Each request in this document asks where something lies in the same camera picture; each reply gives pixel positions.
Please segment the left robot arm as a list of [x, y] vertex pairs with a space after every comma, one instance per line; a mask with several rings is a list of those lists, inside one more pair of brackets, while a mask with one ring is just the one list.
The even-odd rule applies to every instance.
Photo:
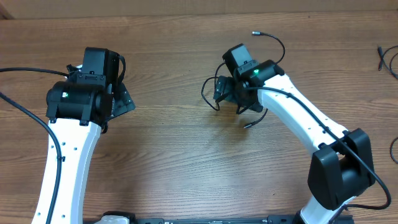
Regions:
[[108, 49], [88, 47], [83, 63], [48, 91], [49, 146], [33, 223], [83, 223], [90, 162], [111, 119], [135, 109], [123, 84], [126, 62]]

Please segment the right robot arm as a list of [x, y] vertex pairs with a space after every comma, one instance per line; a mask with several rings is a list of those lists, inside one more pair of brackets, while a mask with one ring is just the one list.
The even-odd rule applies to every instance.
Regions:
[[294, 223], [335, 223], [377, 181], [369, 136], [330, 119], [296, 89], [277, 62], [254, 60], [244, 44], [229, 49], [222, 59], [231, 75], [214, 76], [216, 103], [235, 103], [238, 113], [272, 111], [308, 150], [312, 197]]

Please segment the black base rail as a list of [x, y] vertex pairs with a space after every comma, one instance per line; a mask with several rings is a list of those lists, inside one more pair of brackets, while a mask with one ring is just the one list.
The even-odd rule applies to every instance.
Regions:
[[123, 224], [293, 224], [303, 223], [298, 215], [269, 215], [261, 218], [196, 218], [196, 219], [163, 219], [136, 218], [128, 212], [108, 211], [97, 220], [84, 220], [83, 223], [123, 223]]

